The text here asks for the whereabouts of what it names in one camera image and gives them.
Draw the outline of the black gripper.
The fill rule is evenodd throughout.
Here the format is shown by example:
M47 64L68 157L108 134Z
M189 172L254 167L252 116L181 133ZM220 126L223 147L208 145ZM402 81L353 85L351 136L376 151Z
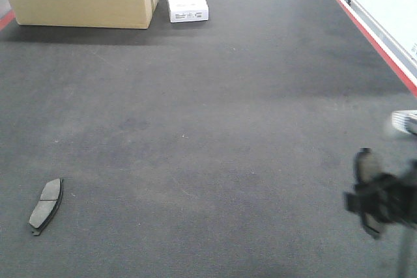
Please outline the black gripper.
M374 217L385 226L388 224L402 224L409 227L416 225L416 185L407 183L402 177L384 172L378 175L371 185L376 191L372 197L376 205ZM357 202L352 192L344 193L346 211L357 214Z

